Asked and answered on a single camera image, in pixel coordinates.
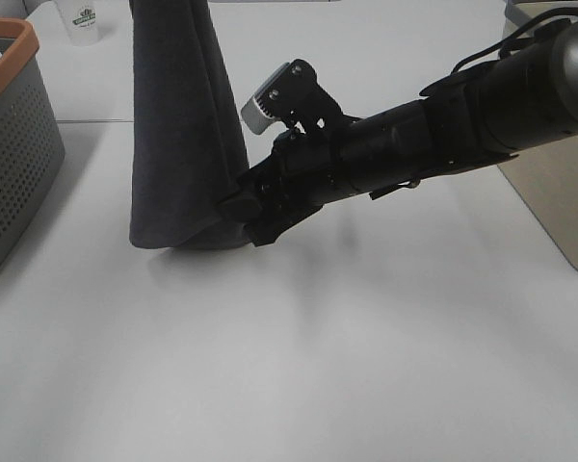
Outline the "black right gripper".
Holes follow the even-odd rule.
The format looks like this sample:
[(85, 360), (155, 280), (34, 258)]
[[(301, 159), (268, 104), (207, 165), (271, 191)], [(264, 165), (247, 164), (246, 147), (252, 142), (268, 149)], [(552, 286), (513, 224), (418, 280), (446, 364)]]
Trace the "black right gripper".
[(432, 149), (422, 113), (348, 118), (322, 141), (289, 132), (244, 178), (244, 191), (226, 197), (217, 209), (223, 218), (244, 222), (254, 245), (272, 244), (328, 203), (416, 187)]

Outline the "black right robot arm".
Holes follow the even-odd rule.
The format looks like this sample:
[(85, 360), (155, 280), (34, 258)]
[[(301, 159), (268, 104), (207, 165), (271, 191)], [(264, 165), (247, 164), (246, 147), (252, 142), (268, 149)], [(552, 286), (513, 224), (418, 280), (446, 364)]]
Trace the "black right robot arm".
[(255, 245), (324, 205), (380, 198), (421, 181), (504, 163), (521, 150), (578, 135), (578, 8), (541, 14), (460, 61), (417, 100), (366, 118), (345, 115), (314, 68), (282, 65), (245, 105), (254, 133), (286, 129), (219, 205)]

